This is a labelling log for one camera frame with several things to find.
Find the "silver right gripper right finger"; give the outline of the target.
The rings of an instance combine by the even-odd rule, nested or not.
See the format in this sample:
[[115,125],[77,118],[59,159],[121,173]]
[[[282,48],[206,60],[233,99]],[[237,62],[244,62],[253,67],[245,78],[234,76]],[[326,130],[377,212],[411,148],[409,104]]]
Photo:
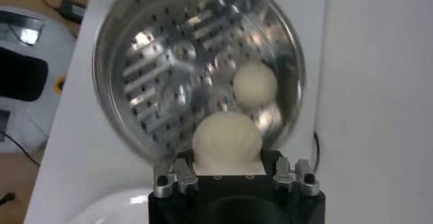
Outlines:
[[266,175],[272,176],[277,190],[282,188],[292,193],[296,189],[308,197],[319,195],[319,181],[308,160],[298,160],[292,169],[289,160],[278,150],[262,149],[260,158]]

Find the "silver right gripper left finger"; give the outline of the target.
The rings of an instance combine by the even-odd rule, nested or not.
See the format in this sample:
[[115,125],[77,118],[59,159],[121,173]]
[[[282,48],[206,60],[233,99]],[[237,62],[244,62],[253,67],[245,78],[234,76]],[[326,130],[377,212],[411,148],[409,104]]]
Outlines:
[[193,151],[178,153],[173,159],[159,158],[153,164],[153,195],[169,198],[175,187],[183,195],[198,190],[198,176],[193,169]]

